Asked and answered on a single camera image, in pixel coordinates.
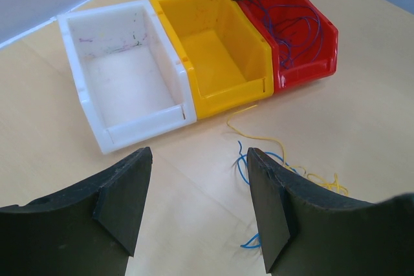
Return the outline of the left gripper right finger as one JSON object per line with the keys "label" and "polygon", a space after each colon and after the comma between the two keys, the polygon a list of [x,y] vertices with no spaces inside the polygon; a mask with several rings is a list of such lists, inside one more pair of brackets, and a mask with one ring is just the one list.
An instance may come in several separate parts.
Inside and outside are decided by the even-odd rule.
{"label": "left gripper right finger", "polygon": [[413,195],[339,195],[262,150],[247,154],[265,270],[271,275],[412,275]]}

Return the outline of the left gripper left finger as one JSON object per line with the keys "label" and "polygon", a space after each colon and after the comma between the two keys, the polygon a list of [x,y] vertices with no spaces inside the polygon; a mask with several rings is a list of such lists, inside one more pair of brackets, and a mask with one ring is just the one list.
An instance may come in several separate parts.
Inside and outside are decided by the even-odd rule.
{"label": "left gripper left finger", "polygon": [[138,149],[55,193],[1,208],[2,275],[124,275],[135,254],[153,155]]}

